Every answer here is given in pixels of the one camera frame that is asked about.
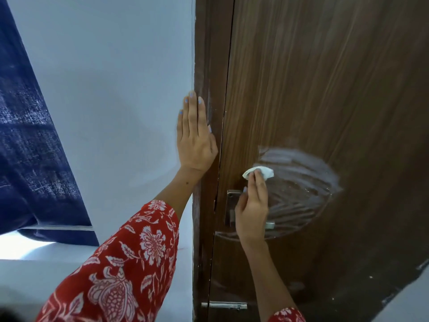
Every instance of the sleeve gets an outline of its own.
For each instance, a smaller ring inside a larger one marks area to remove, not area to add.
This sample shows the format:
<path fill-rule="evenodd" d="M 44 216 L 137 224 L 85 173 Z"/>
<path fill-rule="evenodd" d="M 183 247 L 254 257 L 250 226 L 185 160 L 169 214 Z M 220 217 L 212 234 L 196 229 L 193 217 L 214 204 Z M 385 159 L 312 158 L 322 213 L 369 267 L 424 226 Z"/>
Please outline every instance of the sleeve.
<path fill-rule="evenodd" d="M 171 285 L 178 242 L 173 208 L 149 202 L 61 282 L 36 321 L 154 321 Z"/>
<path fill-rule="evenodd" d="M 275 313 L 268 322 L 305 322 L 305 318 L 298 309 L 288 307 Z"/>

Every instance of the wipe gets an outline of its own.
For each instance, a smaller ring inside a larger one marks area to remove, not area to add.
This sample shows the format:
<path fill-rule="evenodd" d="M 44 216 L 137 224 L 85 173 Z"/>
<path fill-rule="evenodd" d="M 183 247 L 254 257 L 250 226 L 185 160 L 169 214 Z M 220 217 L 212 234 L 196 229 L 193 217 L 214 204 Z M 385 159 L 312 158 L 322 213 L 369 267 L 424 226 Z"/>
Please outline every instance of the wipe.
<path fill-rule="evenodd" d="M 267 180 L 270 177 L 274 176 L 274 171 L 271 168 L 268 168 L 268 167 L 265 167 L 265 166 L 256 166 L 256 167 L 252 167 L 252 168 L 246 170 L 244 172 L 244 174 L 243 174 L 243 177 L 248 180 L 249 179 L 249 174 L 251 172 L 253 172 L 255 169 L 260 169 L 261 170 L 261 173 L 262 173 L 262 176 L 263 176 L 264 180 Z"/>

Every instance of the red floral sleeve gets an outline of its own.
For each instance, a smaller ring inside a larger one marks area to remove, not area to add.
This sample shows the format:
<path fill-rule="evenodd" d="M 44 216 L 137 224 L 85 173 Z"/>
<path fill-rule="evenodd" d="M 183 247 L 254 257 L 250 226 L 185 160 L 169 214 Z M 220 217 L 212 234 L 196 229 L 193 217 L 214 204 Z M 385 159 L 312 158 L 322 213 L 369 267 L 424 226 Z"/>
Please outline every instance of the red floral sleeve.
<path fill-rule="evenodd" d="M 37 322 L 155 320 L 173 278 L 179 221 L 153 200 L 64 279 Z"/>
<path fill-rule="evenodd" d="M 305 322 L 300 311 L 296 308 L 288 307 L 274 314 L 268 322 Z"/>

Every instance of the curtain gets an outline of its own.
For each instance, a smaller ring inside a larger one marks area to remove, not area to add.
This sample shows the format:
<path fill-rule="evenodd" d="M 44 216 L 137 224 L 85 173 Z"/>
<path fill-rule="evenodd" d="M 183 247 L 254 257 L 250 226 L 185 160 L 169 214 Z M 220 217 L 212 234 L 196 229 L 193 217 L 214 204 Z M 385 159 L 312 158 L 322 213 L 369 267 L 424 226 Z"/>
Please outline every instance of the curtain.
<path fill-rule="evenodd" d="M 6 0 L 0 0 L 0 234 L 34 225 L 91 226 Z M 93 231 L 20 230 L 94 245 Z"/>

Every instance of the brown wooden door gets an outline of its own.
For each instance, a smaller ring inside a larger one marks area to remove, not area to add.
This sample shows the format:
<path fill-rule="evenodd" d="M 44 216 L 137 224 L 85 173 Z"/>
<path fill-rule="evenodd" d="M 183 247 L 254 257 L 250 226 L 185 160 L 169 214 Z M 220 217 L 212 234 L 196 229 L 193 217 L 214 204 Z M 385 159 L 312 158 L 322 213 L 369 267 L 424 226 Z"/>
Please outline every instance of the brown wooden door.
<path fill-rule="evenodd" d="M 258 321 L 228 189 L 265 161 L 273 260 L 309 321 L 370 321 L 429 255 L 429 0 L 235 0 L 209 321 Z"/>

